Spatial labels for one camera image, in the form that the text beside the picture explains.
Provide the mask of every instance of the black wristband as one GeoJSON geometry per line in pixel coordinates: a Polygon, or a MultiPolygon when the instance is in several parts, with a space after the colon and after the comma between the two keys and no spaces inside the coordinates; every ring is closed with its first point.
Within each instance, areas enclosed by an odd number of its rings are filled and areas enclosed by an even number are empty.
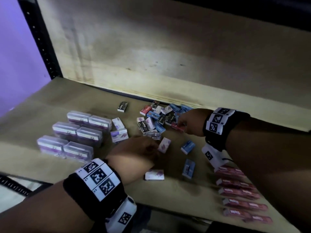
{"type": "Polygon", "coordinates": [[[230,131],[234,129],[234,127],[241,121],[250,118],[250,115],[248,113],[235,111],[231,116],[227,118],[227,121],[224,125],[220,125],[220,126],[223,126],[223,129],[222,129],[221,135],[219,135],[215,132],[212,132],[210,129],[206,128],[206,124],[212,115],[215,115],[215,114],[212,113],[205,119],[205,122],[203,125],[203,133],[205,136],[206,143],[210,144],[212,147],[214,147],[218,151],[222,151],[226,149],[225,145],[226,145],[226,141],[227,141],[230,131]]]}
{"type": "Polygon", "coordinates": [[[101,165],[98,165],[84,178],[81,178],[77,174],[77,172],[75,172],[69,175],[68,178],[66,178],[63,182],[64,190],[81,207],[84,213],[93,221],[110,218],[127,197],[118,173],[113,168],[109,167],[112,170],[112,173],[106,175],[105,172],[100,169],[100,167],[101,165]],[[96,188],[90,188],[86,184],[85,180],[88,179],[89,181],[92,181],[91,175],[95,176],[97,175],[97,173],[103,173],[102,176],[104,176],[104,178],[100,180],[96,188]],[[116,186],[114,186],[114,183],[111,180],[112,175],[114,176],[114,178],[115,176],[117,176],[117,178],[119,179],[118,185],[116,186]],[[102,191],[101,195],[104,197],[101,201],[95,194],[99,191],[102,191]]]}

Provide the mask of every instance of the hand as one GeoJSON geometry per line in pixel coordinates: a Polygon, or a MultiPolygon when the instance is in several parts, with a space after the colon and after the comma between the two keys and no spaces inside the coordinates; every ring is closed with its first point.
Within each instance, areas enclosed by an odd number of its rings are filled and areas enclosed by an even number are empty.
{"type": "Polygon", "coordinates": [[[108,164],[121,177],[123,185],[141,178],[158,159],[159,145],[150,137],[134,136],[119,143],[107,155],[108,164]]]}
{"type": "Polygon", "coordinates": [[[205,119],[213,113],[208,109],[193,109],[183,113],[178,119],[178,126],[186,127],[185,133],[189,135],[204,136],[203,126],[205,119]]]}

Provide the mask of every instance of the wristband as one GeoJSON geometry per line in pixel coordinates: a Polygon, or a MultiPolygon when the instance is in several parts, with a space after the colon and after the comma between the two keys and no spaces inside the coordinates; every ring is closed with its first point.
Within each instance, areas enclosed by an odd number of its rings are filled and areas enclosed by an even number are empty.
{"type": "Polygon", "coordinates": [[[111,218],[127,198],[118,173],[98,158],[69,175],[63,187],[93,221],[111,218]]]}
{"type": "Polygon", "coordinates": [[[205,141],[218,151],[225,148],[230,131],[241,121],[250,118],[248,113],[218,108],[204,122],[203,133],[205,141]]]}

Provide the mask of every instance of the clear plastic case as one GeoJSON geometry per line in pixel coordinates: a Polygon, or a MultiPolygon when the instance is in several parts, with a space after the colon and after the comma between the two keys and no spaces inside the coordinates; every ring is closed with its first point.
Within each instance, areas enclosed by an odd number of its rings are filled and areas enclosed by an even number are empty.
{"type": "Polygon", "coordinates": [[[100,147],[103,142],[103,133],[95,129],[81,127],[77,130],[77,140],[83,145],[100,147]]]}
{"type": "Polygon", "coordinates": [[[112,121],[93,115],[89,118],[89,128],[107,133],[111,131],[112,121]]]}
{"type": "Polygon", "coordinates": [[[76,142],[69,142],[64,146],[64,155],[67,158],[76,159],[83,163],[87,163],[93,159],[93,147],[82,145],[76,142]]]}
{"type": "Polygon", "coordinates": [[[52,128],[56,137],[68,141],[77,141],[76,131],[80,128],[79,125],[57,122],[52,126],[52,128]]]}
{"type": "Polygon", "coordinates": [[[67,118],[70,123],[86,127],[89,125],[89,118],[91,116],[92,116],[91,114],[82,113],[74,110],[70,111],[67,114],[67,118]]]}
{"type": "Polygon", "coordinates": [[[37,144],[42,153],[64,157],[64,146],[68,141],[52,136],[43,136],[37,140],[37,144]]]}

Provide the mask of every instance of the person's left hand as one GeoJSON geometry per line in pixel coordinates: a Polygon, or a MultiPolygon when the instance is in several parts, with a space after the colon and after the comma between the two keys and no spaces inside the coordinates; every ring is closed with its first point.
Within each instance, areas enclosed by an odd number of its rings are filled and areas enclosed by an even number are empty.
{"type": "Polygon", "coordinates": [[[123,185],[141,178],[158,159],[159,145],[150,137],[134,136],[119,143],[107,155],[108,164],[121,177],[123,185]]]}

